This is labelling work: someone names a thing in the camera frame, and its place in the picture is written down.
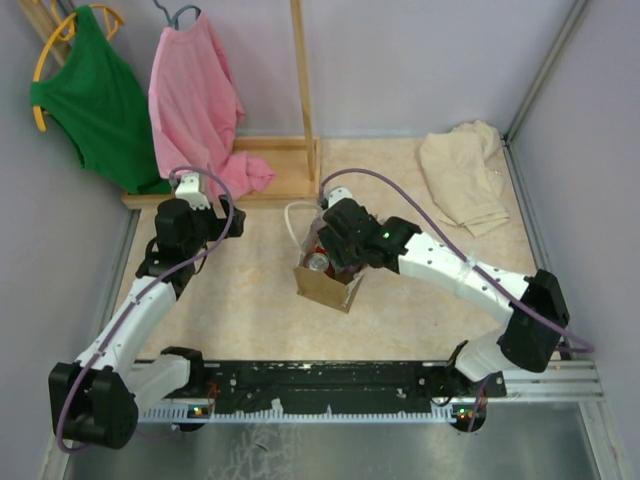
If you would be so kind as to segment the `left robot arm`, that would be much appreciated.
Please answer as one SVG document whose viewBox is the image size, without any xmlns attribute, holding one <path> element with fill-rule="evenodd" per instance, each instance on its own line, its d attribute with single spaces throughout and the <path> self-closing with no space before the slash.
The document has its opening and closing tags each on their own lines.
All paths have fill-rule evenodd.
<svg viewBox="0 0 640 480">
<path fill-rule="evenodd" d="M 169 347 L 141 370 L 138 355 L 155 327 L 180 299 L 206 259 L 222 241 L 244 232 L 246 214 L 227 198 L 225 215 L 211 206 L 193 208 L 184 199 L 160 203 L 155 235 L 125 302 L 100 335 L 71 363 L 57 363 L 48 386 L 58 447 L 74 453 L 86 445 L 125 446 L 140 414 L 179 390 L 194 397 L 208 384 L 201 353 Z"/>
</svg>

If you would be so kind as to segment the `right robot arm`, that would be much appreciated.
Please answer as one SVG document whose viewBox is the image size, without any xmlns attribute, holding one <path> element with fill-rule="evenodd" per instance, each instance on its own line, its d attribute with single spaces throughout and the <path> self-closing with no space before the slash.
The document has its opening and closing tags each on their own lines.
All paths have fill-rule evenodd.
<svg viewBox="0 0 640 480">
<path fill-rule="evenodd" d="M 557 278 L 533 276 L 461 259 L 418 225 L 399 217 L 379 222 L 352 198 L 322 213 L 321 247 L 338 267 L 384 268 L 444 288 L 488 313 L 498 328 L 465 340 L 437 375 L 435 395 L 466 396 L 506 370 L 546 370 L 569 321 Z"/>
</svg>

